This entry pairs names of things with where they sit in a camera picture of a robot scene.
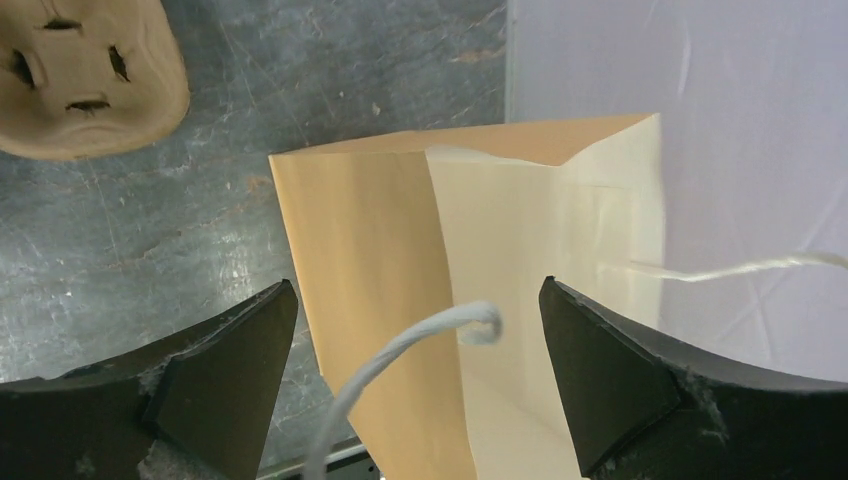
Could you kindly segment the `brown paper bag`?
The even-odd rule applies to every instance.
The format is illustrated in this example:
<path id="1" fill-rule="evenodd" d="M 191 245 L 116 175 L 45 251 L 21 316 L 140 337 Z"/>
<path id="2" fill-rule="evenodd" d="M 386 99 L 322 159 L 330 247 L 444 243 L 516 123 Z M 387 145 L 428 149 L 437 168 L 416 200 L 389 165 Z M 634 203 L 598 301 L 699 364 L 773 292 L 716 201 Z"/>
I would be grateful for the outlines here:
<path id="1" fill-rule="evenodd" d="M 388 479 L 587 479 L 544 338 L 546 278 L 665 333 L 669 282 L 847 265 L 804 252 L 665 266 L 656 114 L 406 131 L 270 166 L 335 396 L 308 479 L 343 422 Z"/>

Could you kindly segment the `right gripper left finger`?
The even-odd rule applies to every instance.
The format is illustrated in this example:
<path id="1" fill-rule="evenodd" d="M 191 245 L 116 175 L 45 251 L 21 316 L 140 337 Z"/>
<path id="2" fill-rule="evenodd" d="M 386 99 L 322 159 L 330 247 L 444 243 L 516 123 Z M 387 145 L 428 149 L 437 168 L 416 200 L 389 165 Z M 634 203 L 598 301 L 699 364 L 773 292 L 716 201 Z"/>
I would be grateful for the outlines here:
<path id="1" fill-rule="evenodd" d="M 298 315 L 277 282 L 59 377 L 1 387 L 5 479 L 252 479 Z"/>

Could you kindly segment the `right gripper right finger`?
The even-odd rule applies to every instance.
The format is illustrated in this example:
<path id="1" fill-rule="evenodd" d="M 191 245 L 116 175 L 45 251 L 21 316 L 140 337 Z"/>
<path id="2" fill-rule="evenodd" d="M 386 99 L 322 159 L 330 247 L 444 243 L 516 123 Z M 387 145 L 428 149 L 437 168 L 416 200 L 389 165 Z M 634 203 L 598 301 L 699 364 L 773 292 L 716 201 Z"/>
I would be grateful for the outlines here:
<path id="1" fill-rule="evenodd" d="M 553 277 L 544 338 L 587 479 L 843 479 L 847 386 L 723 357 Z"/>

